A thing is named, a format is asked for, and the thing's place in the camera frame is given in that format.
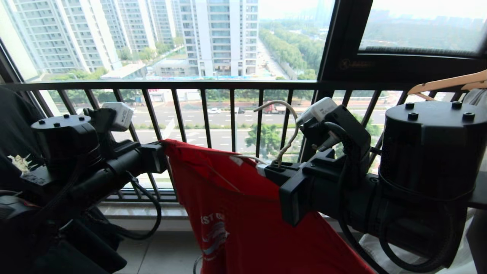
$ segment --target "truck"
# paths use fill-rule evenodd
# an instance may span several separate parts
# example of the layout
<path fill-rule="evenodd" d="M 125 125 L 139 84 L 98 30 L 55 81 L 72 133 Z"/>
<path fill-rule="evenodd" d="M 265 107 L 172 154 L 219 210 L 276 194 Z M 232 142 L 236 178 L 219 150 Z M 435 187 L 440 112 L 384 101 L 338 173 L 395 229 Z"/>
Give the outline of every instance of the truck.
<path fill-rule="evenodd" d="M 286 113 L 286 107 L 279 104 L 274 104 L 264 108 L 263 112 L 265 114 L 284 114 Z"/>

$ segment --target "clothes hanger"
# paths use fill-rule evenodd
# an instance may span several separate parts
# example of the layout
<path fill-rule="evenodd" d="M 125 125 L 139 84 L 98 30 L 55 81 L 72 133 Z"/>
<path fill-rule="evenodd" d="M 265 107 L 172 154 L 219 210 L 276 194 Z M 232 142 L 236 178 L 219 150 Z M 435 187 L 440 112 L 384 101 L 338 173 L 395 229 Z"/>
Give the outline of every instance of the clothes hanger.
<path fill-rule="evenodd" d="M 487 79 L 480 82 L 466 84 L 462 87 L 462 90 L 472 90 L 474 88 L 487 88 Z"/>
<path fill-rule="evenodd" d="M 457 76 L 457 77 L 452 77 L 452 78 L 447 78 L 447 79 L 442 79 L 442 80 L 437 80 L 437 81 L 432 81 L 428 83 L 423 83 L 414 86 L 412 89 L 408 91 L 408 95 L 410 94 L 416 94 L 426 100 L 434 100 L 433 98 L 421 94 L 421 92 L 424 91 L 433 91 L 437 89 L 442 89 L 442 88 L 448 88 L 448 87 L 453 87 L 453 86 L 459 86 L 459 85 L 466 85 L 470 83 L 476 83 L 476 82 L 481 82 L 487 80 L 487 70 L 483 70 L 481 72 L 477 73 L 472 73 L 472 74 L 467 74 L 467 75 L 462 75 L 462 76 Z"/>

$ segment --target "floor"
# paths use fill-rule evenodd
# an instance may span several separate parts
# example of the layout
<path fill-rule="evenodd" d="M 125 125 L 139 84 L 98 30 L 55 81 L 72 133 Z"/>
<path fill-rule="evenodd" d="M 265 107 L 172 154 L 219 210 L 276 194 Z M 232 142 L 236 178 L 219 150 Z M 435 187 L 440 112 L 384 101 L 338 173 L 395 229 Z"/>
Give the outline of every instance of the floor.
<path fill-rule="evenodd" d="M 144 241 L 124 240 L 118 253 L 128 262 L 118 274 L 191 274 L 201 250 L 192 232 L 157 232 Z"/>

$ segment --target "hazy sky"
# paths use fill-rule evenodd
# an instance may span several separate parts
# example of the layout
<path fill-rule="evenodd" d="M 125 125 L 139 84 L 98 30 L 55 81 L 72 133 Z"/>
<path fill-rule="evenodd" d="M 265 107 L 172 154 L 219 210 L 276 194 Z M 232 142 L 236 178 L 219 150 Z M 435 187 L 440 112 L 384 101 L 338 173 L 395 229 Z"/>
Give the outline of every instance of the hazy sky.
<path fill-rule="evenodd" d="M 318 1 L 333 8 L 333 0 L 259 0 L 262 19 L 284 18 L 286 14 L 299 14 L 306 9 L 316 9 Z M 389 10 L 399 17 L 410 14 L 415 18 L 436 16 L 487 18 L 487 0 L 374 0 L 373 9 Z"/>

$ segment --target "red t-shirt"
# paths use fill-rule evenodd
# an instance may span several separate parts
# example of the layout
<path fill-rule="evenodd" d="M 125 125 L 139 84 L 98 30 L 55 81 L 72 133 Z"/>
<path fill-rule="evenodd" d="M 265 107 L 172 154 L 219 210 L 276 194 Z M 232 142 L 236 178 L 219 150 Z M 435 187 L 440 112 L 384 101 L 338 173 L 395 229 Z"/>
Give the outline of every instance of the red t-shirt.
<path fill-rule="evenodd" d="M 163 141 L 176 193 L 203 252 L 204 274 L 372 274 L 312 212 L 281 218 L 278 186 L 234 153 Z"/>

